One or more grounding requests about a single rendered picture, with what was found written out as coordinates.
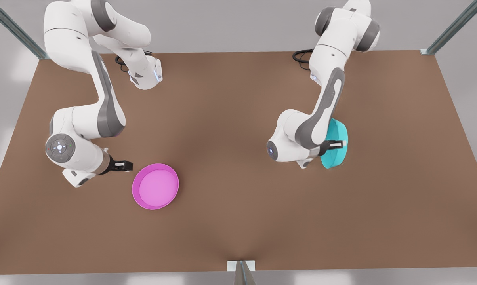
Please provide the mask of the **blue plate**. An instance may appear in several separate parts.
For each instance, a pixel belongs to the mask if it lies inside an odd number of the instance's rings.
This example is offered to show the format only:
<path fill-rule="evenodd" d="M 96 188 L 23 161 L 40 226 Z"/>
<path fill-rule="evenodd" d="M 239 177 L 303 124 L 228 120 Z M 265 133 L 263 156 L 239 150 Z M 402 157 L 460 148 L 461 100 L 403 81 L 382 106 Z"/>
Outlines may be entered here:
<path fill-rule="evenodd" d="M 345 146 L 343 148 L 329 150 L 325 155 L 321 156 L 322 165 L 326 169 L 339 166 L 345 160 L 345 156 L 347 155 L 348 133 L 346 126 L 334 118 L 331 119 L 325 140 L 345 141 Z"/>

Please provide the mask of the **pink plate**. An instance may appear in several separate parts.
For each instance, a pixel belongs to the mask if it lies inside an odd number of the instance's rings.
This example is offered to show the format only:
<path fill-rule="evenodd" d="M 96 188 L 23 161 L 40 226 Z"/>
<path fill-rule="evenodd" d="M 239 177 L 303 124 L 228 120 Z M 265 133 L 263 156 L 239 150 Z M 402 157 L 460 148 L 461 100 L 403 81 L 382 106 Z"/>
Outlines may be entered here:
<path fill-rule="evenodd" d="M 135 176 L 132 196 L 143 209 L 158 210 L 175 199 L 179 185 L 179 177 L 172 167 L 162 163 L 151 164 Z"/>

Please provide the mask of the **silver frame post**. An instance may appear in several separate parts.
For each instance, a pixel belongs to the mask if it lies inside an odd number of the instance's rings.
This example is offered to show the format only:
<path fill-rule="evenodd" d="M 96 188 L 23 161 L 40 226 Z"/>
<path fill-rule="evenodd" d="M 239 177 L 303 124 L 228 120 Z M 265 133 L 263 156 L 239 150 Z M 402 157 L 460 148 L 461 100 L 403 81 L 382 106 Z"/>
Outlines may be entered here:
<path fill-rule="evenodd" d="M 435 55 L 445 46 L 475 15 L 477 14 L 477 0 L 471 4 L 441 33 L 426 49 L 421 49 L 421 55 Z"/>
<path fill-rule="evenodd" d="M 256 285 L 252 275 L 255 270 L 255 261 L 227 261 L 227 271 L 235 273 L 233 285 Z"/>
<path fill-rule="evenodd" d="M 49 59 L 47 53 L 1 7 L 0 23 L 39 60 Z"/>

